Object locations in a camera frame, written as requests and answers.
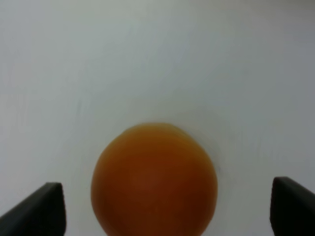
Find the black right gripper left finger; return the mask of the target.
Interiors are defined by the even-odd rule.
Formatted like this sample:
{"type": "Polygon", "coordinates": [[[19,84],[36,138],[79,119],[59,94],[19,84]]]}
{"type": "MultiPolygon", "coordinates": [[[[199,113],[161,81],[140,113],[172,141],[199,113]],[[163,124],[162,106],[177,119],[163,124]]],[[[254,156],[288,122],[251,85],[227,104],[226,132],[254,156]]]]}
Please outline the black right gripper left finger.
{"type": "Polygon", "coordinates": [[[48,182],[0,217],[2,236],[64,236],[63,186],[48,182]]]}

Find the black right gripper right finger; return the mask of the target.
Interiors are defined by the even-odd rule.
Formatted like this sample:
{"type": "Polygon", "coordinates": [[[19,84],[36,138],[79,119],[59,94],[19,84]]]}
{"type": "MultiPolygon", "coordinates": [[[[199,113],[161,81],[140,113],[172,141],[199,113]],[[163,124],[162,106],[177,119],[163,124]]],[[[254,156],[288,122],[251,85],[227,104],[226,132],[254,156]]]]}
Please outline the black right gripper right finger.
{"type": "Polygon", "coordinates": [[[313,236],[315,194],[288,177],[275,177],[269,219],[276,236],[313,236]]]}

